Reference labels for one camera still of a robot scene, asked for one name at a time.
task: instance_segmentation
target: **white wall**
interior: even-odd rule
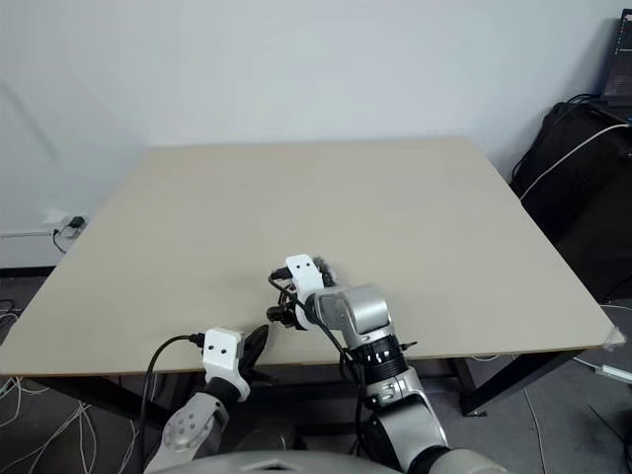
[[[629,3],[0,2],[0,232],[93,214],[149,145],[458,133],[507,176]],[[59,257],[0,239],[0,267]]]

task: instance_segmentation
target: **power outlet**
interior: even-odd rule
[[[77,218],[83,219],[83,222],[72,223]],[[42,223],[42,226],[45,229],[52,230],[61,230],[65,229],[63,233],[63,237],[65,238],[76,238],[81,231],[88,225],[88,216],[85,214],[68,214],[66,212],[49,212],[48,216]]]

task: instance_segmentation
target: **beige tabletop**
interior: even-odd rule
[[[178,334],[248,332],[286,256],[378,284],[408,356],[623,342],[483,154],[462,138],[154,149],[77,240],[0,348],[10,374],[144,371]],[[262,363],[337,361],[274,325]],[[159,370],[199,368],[177,343]]]

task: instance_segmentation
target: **gray carpet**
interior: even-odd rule
[[[24,307],[42,282],[42,278],[3,279],[0,283],[0,298],[13,298],[18,302],[18,307]],[[625,334],[632,334],[631,311],[611,309],[608,313]],[[6,329],[0,329],[0,340],[5,334]],[[632,371],[632,349],[629,346],[612,353],[603,350],[587,352],[582,358]],[[472,361],[471,366],[477,380],[483,381],[509,361],[504,356],[490,362]],[[41,388],[31,381],[26,383],[30,389]],[[137,386],[137,377],[124,377],[123,384]],[[0,423],[10,419],[15,412],[15,392],[0,400]],[[542,430],[548,473],[627,472],[621,441],[599,420],[590,406],[617,432],[625,434],[632,428],[632,393],[628,385],[596,376],[588,367],[569,362],[530,385],[528,394]],[[168,381],[158,401],[164,403],[169,396]],[[522,392],[493,405],[488,410],[488,416],[481,418],[463,418],[458,410],[456,394],[432,394],[431,401],[452,447],[478,450],[514,473],[543,472],[535,426]],[[0,472],[8,463],[45,442],[76,408],[76,400],[53,391],[41,395],[23,395],[18,420],[0,428]],[[240,407],[231,414],[231,423],[224,438],[226,444],[230,445],[250,427],[265,426],[272,421],[350,421],[353,409],[353,400],[296,403],[272,413],[253,412],[249,407]],[[94,472],[117,473],[130,440],[129,423],[96,408],[91,409],[90,413],[98,437],[98,458]],[[86,452],[89,454],[90,437],[86,432],[84,436],[88,439]],[[157,432],[151,433],[148,445],[157,436]],[[306,442],[310,449],[340,450],[339,446],[342,445],[346,450],[354,440],[351,436],[341,438],[310,437]],[[27,473],[32,462],[32,458],[28,459],[6,472]],[[135,472],[134,469],[132,459],[124,472]],[[83,472],[76,423],[50,444],[34,472]]]

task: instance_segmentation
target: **laptop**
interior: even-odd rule
[[[603,70],[599,97],[591,101],[599,112],[632,123],[632,9],[625,9]]]

